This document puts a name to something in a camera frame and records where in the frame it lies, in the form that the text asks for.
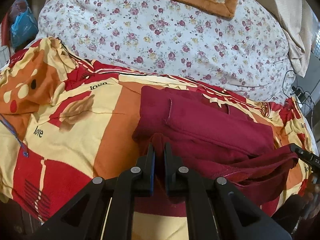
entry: red fabric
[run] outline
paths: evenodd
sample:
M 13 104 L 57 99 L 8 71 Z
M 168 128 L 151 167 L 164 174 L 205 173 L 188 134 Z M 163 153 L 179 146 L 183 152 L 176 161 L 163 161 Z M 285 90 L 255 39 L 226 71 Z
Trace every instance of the red fabric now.
M 220 108 L 206 100 L 192 91 L 144 86 L 140 121 L 132 136 L 141 154 L 149 138 L 160 133 L 165 135 L 162 141 L 170 141 L 173 154 L 202 176 L 226 177 L 257 205 L 276 199 L 297 155 L 289 146 L 274 149 L 268 125 L 253 122 L 232 106 Z M 169 209 L 167 215 L 175 216 Z
M 278 196 L 275 200 L 262 204 L 261 210 L 271 217 L 277 210 L 279 199 L 280 199 L 280 196 Z
M 10 46 L 10 23 L 8 13 L 5 14 L 1 23 L 1 46 Z
M 28 153 L 27 158 L 23 156 L 23 149 L 19 150 L 13 174 L 13 200 L 35 218 L 47 221 L 91 178 L 63 162 L 45 160 L 30 149 Z M 42 190 L 41 172 L 44 175 Z

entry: bed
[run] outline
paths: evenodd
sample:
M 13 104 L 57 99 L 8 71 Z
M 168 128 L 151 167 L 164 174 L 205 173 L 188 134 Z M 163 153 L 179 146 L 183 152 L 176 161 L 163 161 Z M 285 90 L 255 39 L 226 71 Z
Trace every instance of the bed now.
M 205 81 L 283 103 L 291 70 L 279 23 L 255 0 L 231 20 L 172 0 L 51 0 L 36 39 L 60 38 L 80 57 Z M 294 80 L 286 75 L 288 95 Z

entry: maroon cloth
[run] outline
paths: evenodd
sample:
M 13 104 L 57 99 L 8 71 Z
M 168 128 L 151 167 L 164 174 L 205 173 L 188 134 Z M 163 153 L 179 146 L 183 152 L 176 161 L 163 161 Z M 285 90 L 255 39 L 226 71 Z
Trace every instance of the maroon cloth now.
M 181 156 L 185 166 L 210 179 L 226 177 L 257 205 L 279 196 L 289 169 L 298 162 L 289 146 L 274 149 L 270 126 L 255 123 L 235 107 L 220 108 L 200 93 L 187 90 L 144 86 L 140 121 L 132 138 L 139 143 L 142 155 L 151 138 L 158 145 L 157 163 L 169 141 L 172 153 Z M 156 167 L 156 175 L 163 176 L 163 169 Z M 159 211 L 139 206 L 138 200 L 136 211 L 170 216 L 181 213 L 177 208 L 162 207 Z

